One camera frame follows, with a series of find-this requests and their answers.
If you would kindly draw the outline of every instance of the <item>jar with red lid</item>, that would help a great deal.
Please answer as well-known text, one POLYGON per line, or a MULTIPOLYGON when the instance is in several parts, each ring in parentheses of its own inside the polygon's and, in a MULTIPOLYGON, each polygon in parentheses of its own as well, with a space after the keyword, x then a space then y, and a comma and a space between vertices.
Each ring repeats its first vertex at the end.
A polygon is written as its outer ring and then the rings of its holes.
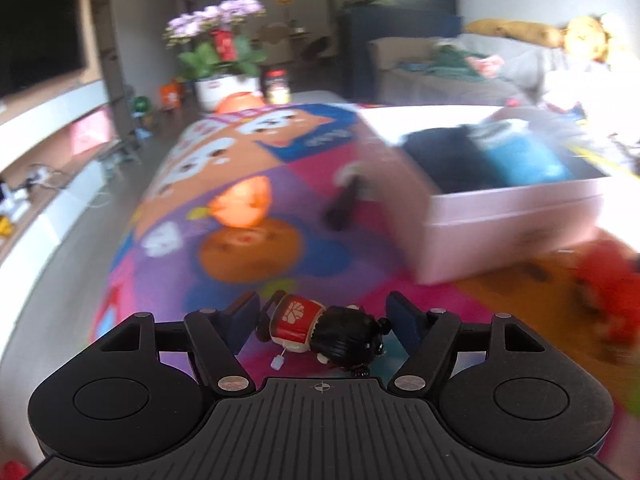
POLYGON ((291 101, 286 70, 269 70, 264 77, 264 86, 270 105, 285 105, 291 101))

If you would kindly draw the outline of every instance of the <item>blue object in box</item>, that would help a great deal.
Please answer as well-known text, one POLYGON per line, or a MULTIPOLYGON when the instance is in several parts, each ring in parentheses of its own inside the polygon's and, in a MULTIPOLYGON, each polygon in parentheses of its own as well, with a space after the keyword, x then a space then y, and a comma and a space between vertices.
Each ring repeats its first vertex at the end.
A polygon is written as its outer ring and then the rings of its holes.
POLYGON ((544 143, 529 131, 529 123, 507 119, 471 126, 469 137, 498 169, 509 186, 532 186, 574 178, 544 143))

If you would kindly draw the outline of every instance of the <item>sofa armrest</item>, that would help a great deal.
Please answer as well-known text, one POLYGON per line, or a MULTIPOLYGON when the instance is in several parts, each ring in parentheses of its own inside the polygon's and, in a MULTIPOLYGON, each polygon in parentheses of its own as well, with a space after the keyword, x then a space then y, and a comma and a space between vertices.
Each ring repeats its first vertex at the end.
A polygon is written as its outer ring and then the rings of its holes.
POLYGON ((431 59, 434 40, 431 38, 380 38, 369 41, 371 55, 378 70, 391 70, 407 58, 431 59))

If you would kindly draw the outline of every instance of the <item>television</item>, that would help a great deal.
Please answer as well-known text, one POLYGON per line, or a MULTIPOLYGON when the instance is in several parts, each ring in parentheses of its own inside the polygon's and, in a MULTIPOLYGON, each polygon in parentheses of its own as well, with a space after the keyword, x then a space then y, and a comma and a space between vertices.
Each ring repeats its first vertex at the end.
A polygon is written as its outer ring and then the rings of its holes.
POLYGON ((84 68, 80 0, 0 0, 0 98, 84 68))

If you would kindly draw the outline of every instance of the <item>cardboard box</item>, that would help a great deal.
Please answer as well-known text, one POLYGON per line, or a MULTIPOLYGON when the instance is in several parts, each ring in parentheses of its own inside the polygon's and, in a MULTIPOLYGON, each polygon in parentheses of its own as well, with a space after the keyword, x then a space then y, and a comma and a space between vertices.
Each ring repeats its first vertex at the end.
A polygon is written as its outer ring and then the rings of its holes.
MULTIPOLYGON (((427 128, 478 123, 483 106, 372 108, 359 112, 357 147, 396 244, 420 284, 450 282, 590 240, 607 177, 578 157, 576 180, 442 194, 398 143, 427 128)), ((532 131, 544 124, 530 124, 532 131)))

